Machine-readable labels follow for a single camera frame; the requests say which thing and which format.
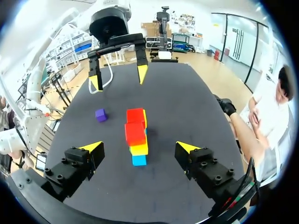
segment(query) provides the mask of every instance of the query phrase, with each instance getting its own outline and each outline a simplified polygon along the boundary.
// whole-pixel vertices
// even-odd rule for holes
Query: yellow cube
[[[148,127],[148,122],[146,121],[145,109],[143,110],[143,115],[144,115],[145,128],[147,128]]]
[[[145,144],[138,146],[131,146],[130,152],[132,155],[147,155],[149,154],[148,138],[145,136]]]

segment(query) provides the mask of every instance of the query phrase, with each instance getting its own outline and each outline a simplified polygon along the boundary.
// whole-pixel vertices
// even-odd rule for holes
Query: black tabletop
[[[112,67],[114,79],[92,95],[88,80],[67,109],[47,158],[60,162],[64,151],[103,141],[105,159],[92,179],[64,203],[87,214],[127,222],[196,223],[213,206],[174,158],[175,143],[209,147],[218,161],[243,175],[230,126],[209,88],[187,64],[150,63],[143,85],[136,64]],[[103,83],[109,70],[102,69]],[[126,110],[143,107],[148,121],[148,165],[134,167],[125,142]],[[95,111],[109,118],[98,123]]]

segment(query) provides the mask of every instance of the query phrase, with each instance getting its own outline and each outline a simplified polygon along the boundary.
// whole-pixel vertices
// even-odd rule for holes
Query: cardboard box
[[[157,22],[145,22],[145,23],[141,23],[141,28],[143,29],[159,28],[159,24]],[[169,23],[167,24],[166,29],[170,29]]]
[[[148,23],[141,23],[141,28],[146,30],[146,36],[148,37],[154,37],[154,36],[160,36],[159,34],[159,24],[156,22],[148,22]],[[171,38],[171,29],[169,27],[169,24],[166,26],[166,32],[167,37]]]

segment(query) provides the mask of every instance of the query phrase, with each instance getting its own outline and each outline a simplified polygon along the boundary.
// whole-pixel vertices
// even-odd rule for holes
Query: black bracket
[[[209,215],[220,209],[234,195],[243,180],[243,177],[235,180],[234,169],[220,164],[213,151],[207,147],[187,151],[177,142],[175,158],[188,179],[193,178],[206,196],[215,201]],[[252,178],[249,177],[246,185],[251,181]]]
[[[91,152],[72,147],[64,156],[54,167],[45,168],[44,178],[33,169],[26,171],[38,186],[61,202],[71,197],[85,179],[91,179],[105,157],[104,144],[100,143]]]
[[[97,84],[98,84],[97,89],[99,91],[103,90],[103,82],[102,82],[102,75],[100,71],[100,63],[98,59],[102,55],[119,51],[123,47],[130,46],[132,44],[135,45],[137,66],[148,65],[148,61],[145,53],[146,41],[142,34],[129,34],[129,35],[112,37],[109,39],[107,45],[87,53],[89,58],[89,68],[90,68],[88,76],[97,77]]]

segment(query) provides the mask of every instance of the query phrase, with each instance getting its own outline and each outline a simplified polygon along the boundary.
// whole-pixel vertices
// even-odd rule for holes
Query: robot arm
[[[41,105],[40,90],[42,74],[45,67],[44,52],[49,45],[59,34],[60,30],[67,24],[72,24],[83,31],[89,31],[91,16],[97,11],[107,8],[117,8],[123,14],[125,22],[131,18],[130,4],[128,0],[98,0],[83,14],[79,15],[78,10],[72,8],[66,11],[55,23],[50,33],[42,39],[40,44],[31,52],[31,57],[28,57],[24,66],[28,73],[31,73],[26,95],[26,111],[21,110],[15,103],[14,99],[9,93],[9,90],[4,84],[0,76],[0,88],[3,90],[3,95],[6,97],[12,110],[19,121],[18,129],[10,129],[0,132],[0,138],[3,140],[0,143],[0,153],[8,154],[15,151],[26,150],[35,153],[38,141],[46,128],[48,121],[48,108]]]

